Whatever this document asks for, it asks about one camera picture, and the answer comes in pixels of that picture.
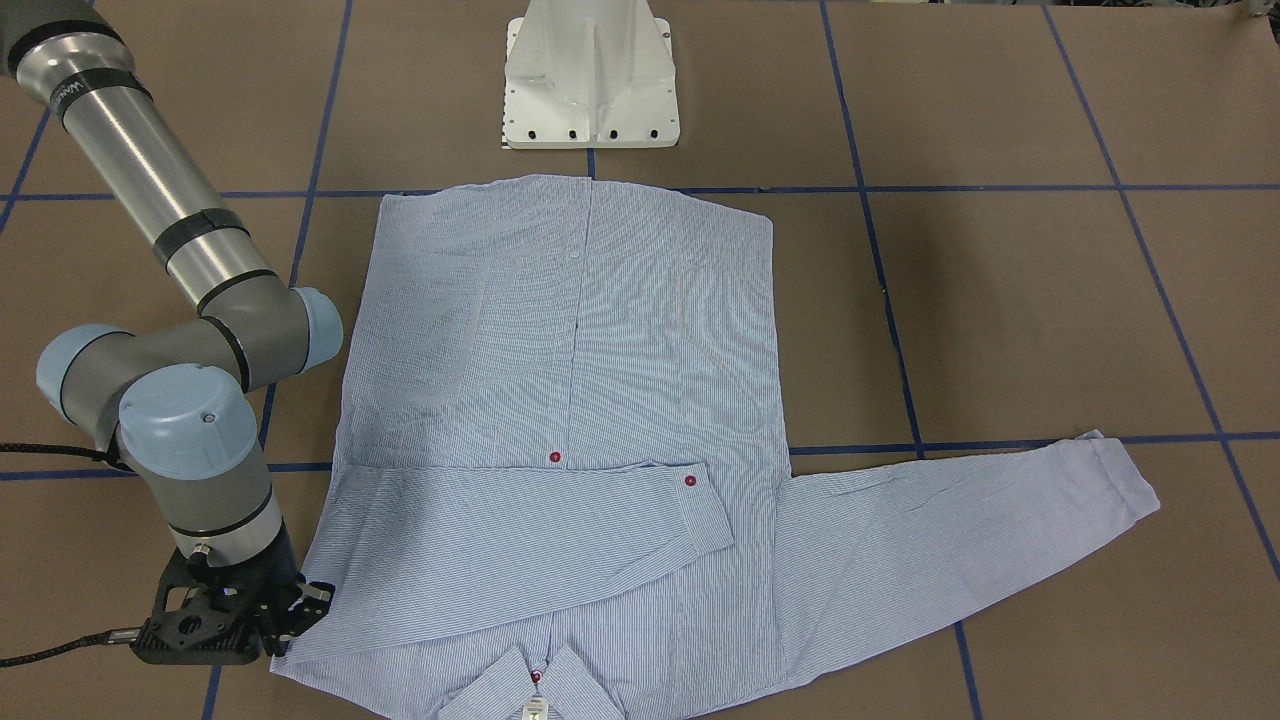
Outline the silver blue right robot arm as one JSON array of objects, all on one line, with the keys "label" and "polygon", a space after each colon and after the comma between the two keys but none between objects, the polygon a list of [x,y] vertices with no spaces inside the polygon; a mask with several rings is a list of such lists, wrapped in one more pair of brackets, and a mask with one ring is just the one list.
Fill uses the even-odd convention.
[{"label": "silver blue right robot arm", "polygon": [[332,360],[344,328],[323,292],[289,287],[161,118],[120,35],[86,1],[5,1],[3,74],[76,141],[148,241],[195,318],[136,334],[60,333],[36,383],[92,446],[148,487],[175,548],[138,626],[3,660],[95,646],[157,665],[284,656],[335,587],[294,557],[248,396]]}]

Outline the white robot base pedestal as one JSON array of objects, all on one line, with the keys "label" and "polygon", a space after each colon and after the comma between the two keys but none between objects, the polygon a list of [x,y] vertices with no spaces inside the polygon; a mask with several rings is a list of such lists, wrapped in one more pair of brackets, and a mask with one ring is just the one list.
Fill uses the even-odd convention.
[{"label": "white robot base pedestal", "polygon": [[646,1],[532,1],[506,27],[502,143],[668,149],[681,119],[669,22]]}]

